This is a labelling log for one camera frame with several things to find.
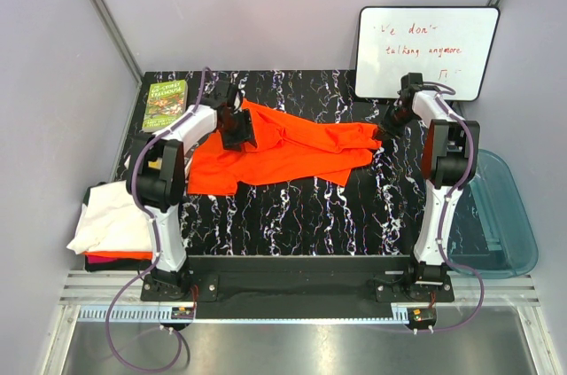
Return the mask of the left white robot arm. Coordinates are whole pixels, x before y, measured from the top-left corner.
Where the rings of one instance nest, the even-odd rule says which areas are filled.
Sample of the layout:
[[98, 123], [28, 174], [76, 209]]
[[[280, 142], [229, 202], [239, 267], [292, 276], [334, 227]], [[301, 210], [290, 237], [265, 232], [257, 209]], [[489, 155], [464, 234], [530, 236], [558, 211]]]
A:
[[214, 132], [227, 151], [256, 145], [252, 116], [236, 84], [220, 81], [209, 95], [203, 92], [178, 120], [135, 138], [127, 174], [127, 192], [147, 216], [151, 233], [151, 266], [143, 275], [174, 301], [191, 289], [179, 217], [189, 174], [186, 154]]

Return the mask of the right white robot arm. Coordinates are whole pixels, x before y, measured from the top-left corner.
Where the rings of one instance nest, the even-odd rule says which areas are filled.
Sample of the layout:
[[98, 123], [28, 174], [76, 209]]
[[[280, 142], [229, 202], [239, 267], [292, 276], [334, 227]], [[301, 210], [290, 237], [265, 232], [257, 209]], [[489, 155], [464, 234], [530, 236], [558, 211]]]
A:
[[405, 74], [398, 99], [378, 125], [381, 140], [401, 138], [412, 120], [419, 119], [428, 128], [421, 161], [426, 186], [423, 221], [401, 281], [403, 293], [413, 301], [425, 299], [434, 286], [445, 283], [451, 267], [447, 245], [454, 212], [476, 173], [480, 126], [447, 104], [444, 96], [454, 94], [446, 85], [426, 82], [419, 73]]

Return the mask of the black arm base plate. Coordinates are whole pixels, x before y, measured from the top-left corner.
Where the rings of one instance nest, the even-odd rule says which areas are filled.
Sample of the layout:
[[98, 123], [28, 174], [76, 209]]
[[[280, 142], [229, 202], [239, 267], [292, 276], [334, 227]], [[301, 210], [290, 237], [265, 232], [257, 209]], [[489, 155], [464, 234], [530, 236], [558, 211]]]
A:
[[358, 295], [378, 302], [449, 303], [447, 267], [422, 267], [409, 256], [191, 256], [181, 285], [144, 277], [143, 301], [204, 302], [239, 293], [259, 296]]

